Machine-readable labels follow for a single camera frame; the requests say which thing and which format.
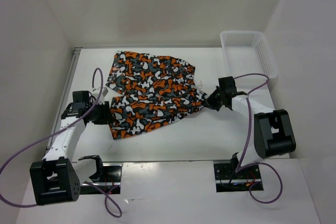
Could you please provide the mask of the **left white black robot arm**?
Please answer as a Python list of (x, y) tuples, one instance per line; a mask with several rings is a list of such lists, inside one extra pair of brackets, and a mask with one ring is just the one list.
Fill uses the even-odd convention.
[(61, 115), (60, 134), (56, 135), (42, 160), (30, 166), (37, 205), (77, 201), (84, 182), (98, 182), (104, 178), (105, 169), (99, 155), (83, 156), (76, 162), (72, 159), (88, 123), (112, 123), (110, 105), (105, 100), (107, 93), (106, 88), (72, 93), (72, 103)]

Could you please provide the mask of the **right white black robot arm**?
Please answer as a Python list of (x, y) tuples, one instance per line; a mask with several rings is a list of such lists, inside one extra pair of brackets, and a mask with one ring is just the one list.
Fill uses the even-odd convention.
[(258, 165), (270, 157), (296, 150), (296, 140), (288, 112), (284, 109), (270, 108), (250, 97), (270, 80), (265, 74), (258, 75), (266, 78), (265, 82), (248, 92), (238, 91), (235, 80), (252, 76), (251, 73), (219, 78), (219, 85), (206, 99), (206, 107), (209, 109), (219, 111), (224, 106), (248, 119), (244, 148), (232, 156), (230, 172), (235, 178), (243, 178), (249, 167)]

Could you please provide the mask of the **orange camouflage shorts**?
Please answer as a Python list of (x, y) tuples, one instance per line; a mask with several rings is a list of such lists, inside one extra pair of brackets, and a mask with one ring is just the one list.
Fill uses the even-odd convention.
[(114, 140), (144, 134), (199, 112), (207, 94), (194, 82), (195, 67), (172, 56), (118, 51), (106, 86), (112, 98)]

